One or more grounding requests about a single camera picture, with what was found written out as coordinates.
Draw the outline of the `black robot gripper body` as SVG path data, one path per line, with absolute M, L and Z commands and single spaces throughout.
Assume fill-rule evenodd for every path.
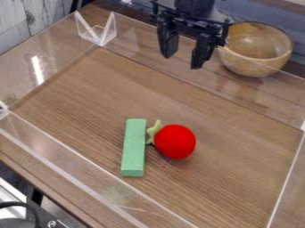
M 213 37 L 216 46 L 225 46 L 229 37 L 229 28 L 234 24 L 232 18 L 220 12 L 216 0 L 174 0 L 174 5 L 165 4 L 165 0 L 152 0 L 152 20 L 170 20 L 178 30 L 194 36 L 201 33 Z

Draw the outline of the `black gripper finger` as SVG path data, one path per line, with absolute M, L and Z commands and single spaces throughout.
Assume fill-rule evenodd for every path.
M 197 44 L 192 51 L 190 68 L 200 69 L 204 63 L 212 59 L 216 43 L 209 34 L 201 33 L 197 37 Z
M 180 48 L 180 30 L 170 21 L 158 22 L 158 45 L 162 56 L 170 58 Z

